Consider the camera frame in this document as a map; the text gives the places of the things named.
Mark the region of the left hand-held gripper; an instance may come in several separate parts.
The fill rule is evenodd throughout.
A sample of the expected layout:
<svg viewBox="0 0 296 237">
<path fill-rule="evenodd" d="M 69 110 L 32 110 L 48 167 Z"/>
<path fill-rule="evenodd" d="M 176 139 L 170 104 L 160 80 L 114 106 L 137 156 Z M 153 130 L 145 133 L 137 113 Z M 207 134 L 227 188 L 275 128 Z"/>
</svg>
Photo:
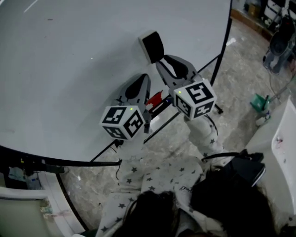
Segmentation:
<svg viewBox="0 0 296 237">
<path fill-rule="evenodd" d="M 151 114 L 146 103 L 150 88 L 149 75 L 138 75 L 122 87 L 118 99 L 101 106 L 99 124 L 112 139 L 131 141 L 139 132 L 149 132 Z"/>
</svg>

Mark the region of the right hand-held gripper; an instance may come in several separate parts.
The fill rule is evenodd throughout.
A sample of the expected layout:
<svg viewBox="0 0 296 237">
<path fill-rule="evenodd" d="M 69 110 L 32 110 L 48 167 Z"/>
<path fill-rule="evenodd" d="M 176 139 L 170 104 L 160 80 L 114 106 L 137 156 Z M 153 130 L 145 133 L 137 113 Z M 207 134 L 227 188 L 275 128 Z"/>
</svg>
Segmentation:
<svg viewBox="0 0 296 237">
<path fill-rule="evenodd" d="M 164 84 L 169 87 L 173 105 L 189 120 L 210 113 L 217 100 L 210 82 L 203 79 L 189 61 L 173 55 L 164 55 L 163 58 L 172 66 L 175 75 L 163 62 L 155 65 Z"/>
</svg>

